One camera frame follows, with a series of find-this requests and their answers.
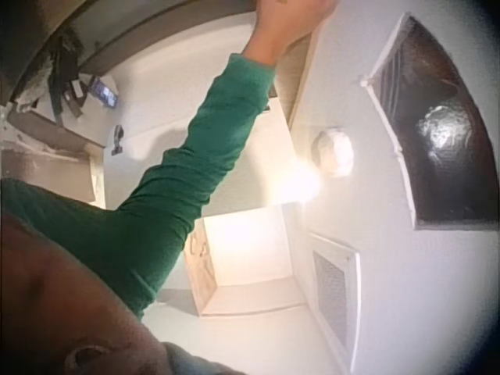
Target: vent grille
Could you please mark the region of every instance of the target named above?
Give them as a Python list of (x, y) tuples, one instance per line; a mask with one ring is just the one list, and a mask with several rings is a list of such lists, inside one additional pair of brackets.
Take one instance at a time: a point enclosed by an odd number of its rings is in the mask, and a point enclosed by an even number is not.
[(316, 282), (320, 313), (338, 340), (346, 347), (347, 337), (347, 291), (345, 273), (316, 252)]

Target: green long-sleeve shirt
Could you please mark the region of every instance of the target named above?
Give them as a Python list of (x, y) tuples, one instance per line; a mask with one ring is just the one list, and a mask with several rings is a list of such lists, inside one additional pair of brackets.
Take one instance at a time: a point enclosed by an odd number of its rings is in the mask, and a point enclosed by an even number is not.
[(2, 209), (95, 272), (136, 314), (154, 301), (194, 221), (233, 169), (263, 111), (274, 72), (232, 55), (191, 121), (118, 209), (103, 210), (18, 180), (2, 180)]

